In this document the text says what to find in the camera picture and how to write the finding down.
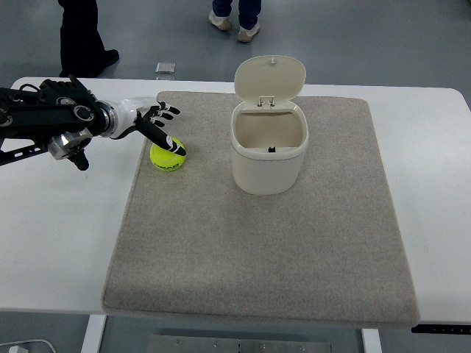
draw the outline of yellow tennis ball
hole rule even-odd
[[[171,139],[185,148],[178,139]],[[150,160],[162,171],[175,171],[182,166],[183,162],[185,162],[185,156],[180,156],[170,151],[166,151],[153,143],[150,148]]]

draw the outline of white robotic hand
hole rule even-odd
[[[160,129],[165,124],[157,120],[173,119],[173,115],[169,113],[180,114],[177,108],[151,97],[123,99],[119,103],[99,101],[99,105],[108,123],[100,136],[118,140],[138,130],[159,147],[175,154],[186,155],[185,149]]]

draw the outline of metal bracket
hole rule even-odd
[[[148,353],[331,353],[329,343],[152,335]]]

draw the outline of open lid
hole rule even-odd
[[[288,101],[302,90],[306,80],[304,65],[293,57],[266,55],[244,61],[235,72],[235,94],[258,104],[260,97]]]

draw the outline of trash can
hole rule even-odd
[[[290,99],[305,83],[304,65],[279,55],[253,57],[235,73],[243,100],[231,118],[230,152],[235,183],[247,193],[287,191],[300,172],[309,142],[306,118]]]

